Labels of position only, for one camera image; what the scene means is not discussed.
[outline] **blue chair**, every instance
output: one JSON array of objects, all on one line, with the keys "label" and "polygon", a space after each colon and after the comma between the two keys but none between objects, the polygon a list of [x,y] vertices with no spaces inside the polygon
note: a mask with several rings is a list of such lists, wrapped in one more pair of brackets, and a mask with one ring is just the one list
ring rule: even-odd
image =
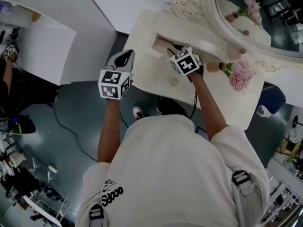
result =
[{"label": "blue chair", "polygon": [[255,113],[260,105],[267,108],[271,114],[275,114],[285,104],[285,95],[276,85],[264,82],[260,99],[258,101]]}]

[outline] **person in black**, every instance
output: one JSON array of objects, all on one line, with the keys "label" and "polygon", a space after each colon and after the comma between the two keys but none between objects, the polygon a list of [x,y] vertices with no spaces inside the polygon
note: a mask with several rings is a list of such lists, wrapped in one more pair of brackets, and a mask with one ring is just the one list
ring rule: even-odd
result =
[{"label": "person in black", "polygon": [[31,104],[47,104],[56,100],[59,86],[24,70],[13,68],[15,53],[4,60],[0,56],[0,118],[19,115]]}]

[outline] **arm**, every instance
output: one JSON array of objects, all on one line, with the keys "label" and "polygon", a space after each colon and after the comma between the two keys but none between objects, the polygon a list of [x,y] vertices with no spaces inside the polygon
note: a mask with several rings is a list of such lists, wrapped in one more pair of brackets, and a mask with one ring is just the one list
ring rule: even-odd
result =
[{"label": "arm", "polygon": [[120,146],[120,101],[109,99],[107,101],[104,126],[102,128],[98,161],[111,163]]},{"label": "arm", "polygon": [[211,140],[215,134],[219,133],[227,126],[226,121],[213,96],[209,92],[202,76],[193,72],[189,74],[189,78],[196,88],[201,105],[202,120],[205,122],[207,136],[209,140]]},{"label": "arm", "polygon": [[13,61],[8,58],[6,61],[5,70],[2,78],[2,80],[8,86],[8,95],[10,93],[10,86],[12,79],[13,79]]}]

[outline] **white t-shirt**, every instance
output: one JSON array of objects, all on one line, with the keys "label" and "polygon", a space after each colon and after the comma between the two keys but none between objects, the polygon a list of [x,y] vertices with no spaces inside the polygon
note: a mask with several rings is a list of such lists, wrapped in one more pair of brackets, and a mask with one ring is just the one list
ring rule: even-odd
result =
[{"label": "white t-shirt", "polygon": [[258,188],[251,198],[258,199],[257,207],[246,202],[244,212],[251,212],[249,221],[260,218],[269,181],[244,131],[228,126],[208,142],[194,130],[182,115],[135,122],[112,163],[98,163],[84,175],[76,227],[89,226],[95,204],[102,205],[110,227],[243,226],[232,188],[238,170],[253,176]]}]

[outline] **shoe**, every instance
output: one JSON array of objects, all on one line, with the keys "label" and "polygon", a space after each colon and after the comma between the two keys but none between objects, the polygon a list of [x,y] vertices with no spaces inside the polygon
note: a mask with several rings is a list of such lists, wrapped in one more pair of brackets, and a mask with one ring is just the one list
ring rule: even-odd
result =
[{"label": "shoe", "polygon": [[143,110],[139,106],[133,107],[133,114],[136,120],[144,118]]}]

